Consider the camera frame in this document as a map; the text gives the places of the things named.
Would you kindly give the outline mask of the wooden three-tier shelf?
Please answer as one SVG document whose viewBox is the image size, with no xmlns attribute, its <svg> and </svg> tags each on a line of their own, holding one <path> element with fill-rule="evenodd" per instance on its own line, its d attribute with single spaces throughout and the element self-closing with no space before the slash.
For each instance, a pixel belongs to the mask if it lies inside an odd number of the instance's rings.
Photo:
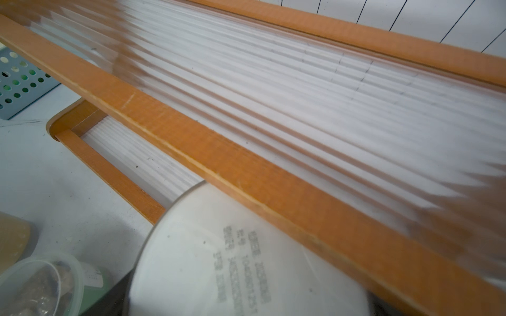
<svg viewBox="0 0 506 316">
<path fill-rule="evenodd" d="M 152 145 L 407 315 L 505 314 L 505 59 L 260 1 L 2 1 L 1 41 L 80 96 L 50 134 Z"/>
</svg>

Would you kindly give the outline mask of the green label seed jar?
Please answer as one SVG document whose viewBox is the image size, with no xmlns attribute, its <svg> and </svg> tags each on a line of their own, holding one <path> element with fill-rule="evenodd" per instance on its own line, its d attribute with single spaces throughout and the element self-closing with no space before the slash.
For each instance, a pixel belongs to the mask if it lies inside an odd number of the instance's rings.
<svg viewBox="0 0 506 316">
<path fill-rule="evenodd" d="M 1 315 L 81 315 L 112 286 L 108 270 L 73 255 L 33 255 L 1 274 Z"/>
</svg>

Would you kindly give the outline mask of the yellow label seed jar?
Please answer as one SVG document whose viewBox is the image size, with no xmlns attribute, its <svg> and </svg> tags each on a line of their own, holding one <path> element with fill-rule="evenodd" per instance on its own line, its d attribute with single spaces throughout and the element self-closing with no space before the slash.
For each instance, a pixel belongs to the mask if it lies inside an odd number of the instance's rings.
<svg viewBox="0 0 506 316">
<path fill-rule="evenodd" d="M 30 223 L 1 212 L 1 273 L 22 259 L 30 242 Z"/>
</svg>

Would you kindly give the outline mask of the blue plastic basket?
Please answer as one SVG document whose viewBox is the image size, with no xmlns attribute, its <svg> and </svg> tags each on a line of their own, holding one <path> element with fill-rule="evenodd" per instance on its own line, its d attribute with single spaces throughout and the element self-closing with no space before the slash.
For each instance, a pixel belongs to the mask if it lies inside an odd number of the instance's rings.
<svg viewBox="0 0 506 316">
<path fill-rule="evenodd" d="M 1 44 L 2 120 L 8 121 L 59 84 L 51 75 Z"/>
</svg>

